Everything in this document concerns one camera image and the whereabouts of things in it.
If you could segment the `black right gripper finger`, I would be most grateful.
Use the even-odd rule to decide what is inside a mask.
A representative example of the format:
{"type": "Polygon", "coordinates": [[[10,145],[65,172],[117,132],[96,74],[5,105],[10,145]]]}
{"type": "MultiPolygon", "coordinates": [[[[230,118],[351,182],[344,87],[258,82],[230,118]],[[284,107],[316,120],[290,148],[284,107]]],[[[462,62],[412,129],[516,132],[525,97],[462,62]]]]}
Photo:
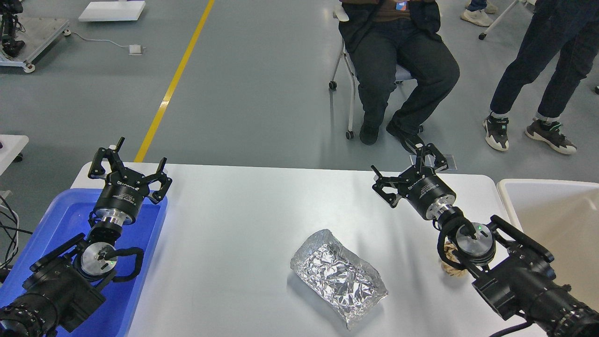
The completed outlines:
{"type": "Polygon", "coordinates": [[[376,174],[374,177],[374,184],[372,185],[372,189],[391,207],[396,208],[399,201],[405,197],[405,189],[403,185],[407,185],[409,183],[409,179],[407,177],[403,177],[402,174],[398,176],[383,176],[380,171],[375,167],[371,166],[372,171],[376,174]],[[395,193],[385,192],[385,188],[395,189],[395,193]]]}
{"type": "Polygon", "coordinates": [[[423,170],[430,167],[434,171],[444,171],[449,167],[447,158],[437,149],[433,143],[424,145],[417,143],[415,148],[415,168],[423,170]]]}

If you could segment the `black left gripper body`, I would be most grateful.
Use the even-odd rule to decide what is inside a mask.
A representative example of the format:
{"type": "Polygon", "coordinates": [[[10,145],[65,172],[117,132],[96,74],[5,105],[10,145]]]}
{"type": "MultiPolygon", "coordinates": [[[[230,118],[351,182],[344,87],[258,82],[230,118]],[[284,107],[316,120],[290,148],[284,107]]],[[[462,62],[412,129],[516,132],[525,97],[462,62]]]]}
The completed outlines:
{"type": "Polygon", "coordinates": [[[117,215],[122,220],[119,224],[136,222],[143,200],[149,194],[147,184],[137,186],[144,175],[136,171],[124,174],[113,171],[105,177],[105,186],[94,206],[94,215],[104,217],[117,215]]]}

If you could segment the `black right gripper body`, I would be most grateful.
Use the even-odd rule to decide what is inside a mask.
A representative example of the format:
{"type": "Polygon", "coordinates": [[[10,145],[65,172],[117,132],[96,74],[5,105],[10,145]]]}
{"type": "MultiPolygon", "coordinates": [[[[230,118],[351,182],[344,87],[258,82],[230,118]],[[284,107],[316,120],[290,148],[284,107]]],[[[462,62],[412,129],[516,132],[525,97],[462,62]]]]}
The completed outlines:
{"type": "Polygon", "coordinates": [[[410,167],[398,179],[399,194],[425,220],[438,220],[456,200],[456,193],[436,175],[432,167],[410,167]]]}

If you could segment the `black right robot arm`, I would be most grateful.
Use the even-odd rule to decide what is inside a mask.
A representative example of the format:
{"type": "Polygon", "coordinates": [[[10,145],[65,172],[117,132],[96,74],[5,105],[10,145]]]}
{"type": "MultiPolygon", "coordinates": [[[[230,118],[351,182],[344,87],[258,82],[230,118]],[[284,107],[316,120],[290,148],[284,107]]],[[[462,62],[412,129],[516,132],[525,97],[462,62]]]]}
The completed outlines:
{"type": "Polygon", "coordinates": [[[415,147],[415,164],[398,176],[376,172],[373,190],[390,207],[401,199],[440,232],[437,252],[447,265],[467,270],[473,288],[502,319],[525,322],[496,332],[497,337],[533,324],[549,337],[596,337],[598,313],[571,296],[569,285],[554,282],[552,253],[498,215],[488,224],[468,220],[455,205],[456,193],[437,175],[448,167],[432,144],[415,147]]]}

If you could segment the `metal cart with robot base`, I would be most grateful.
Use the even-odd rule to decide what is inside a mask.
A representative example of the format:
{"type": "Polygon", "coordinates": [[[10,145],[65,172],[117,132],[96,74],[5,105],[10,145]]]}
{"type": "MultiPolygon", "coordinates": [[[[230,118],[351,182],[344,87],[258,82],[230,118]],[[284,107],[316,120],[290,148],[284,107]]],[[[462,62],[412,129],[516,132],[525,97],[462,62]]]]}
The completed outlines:
{"type": "Polygon", "coordinates": [[[36,70],[33,61],[58,36],[71,34],[68,19],[21,17],[20,0],[2,0],[0,10],[2,67],[20,67],[31,73],[36,70]]]}

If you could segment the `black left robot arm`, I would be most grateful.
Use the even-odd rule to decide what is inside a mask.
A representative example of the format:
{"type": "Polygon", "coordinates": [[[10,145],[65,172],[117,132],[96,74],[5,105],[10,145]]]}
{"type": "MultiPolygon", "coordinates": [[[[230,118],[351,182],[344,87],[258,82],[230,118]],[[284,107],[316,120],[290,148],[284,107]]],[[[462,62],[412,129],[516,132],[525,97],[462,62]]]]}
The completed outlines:
{"type": "Polygon", "coordinates": [[[111,282],[135,279],[143,266],[140,247],[116,248],[123,227],[136,222],[145,199],[165,199],[172,179],[162,158],[155,173],[144,175],[124,165],[114,148],[96,152],[88,177],[105,184],[88,216],[90,232],[77,234],[30,266],[24,293],[1,309],[3,337],[55,337],[58,328],[73,331],[105,301],[111,282]]]}

